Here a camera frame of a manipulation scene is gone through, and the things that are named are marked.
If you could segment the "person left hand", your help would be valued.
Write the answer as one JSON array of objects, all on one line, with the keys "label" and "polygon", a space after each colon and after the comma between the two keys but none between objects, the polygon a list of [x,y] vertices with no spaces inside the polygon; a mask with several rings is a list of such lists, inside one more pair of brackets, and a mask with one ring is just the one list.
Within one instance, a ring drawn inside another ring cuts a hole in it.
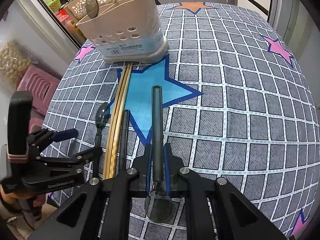
[{"label": "person left hand", "polygon": [[1,185],[1,217],[9,219],[19,216],[23,209],[27,209],[27,200],[31,200],[32,207],[42,207],[46,203],[46,195],[33,195],[25,192],[5,193]]}]

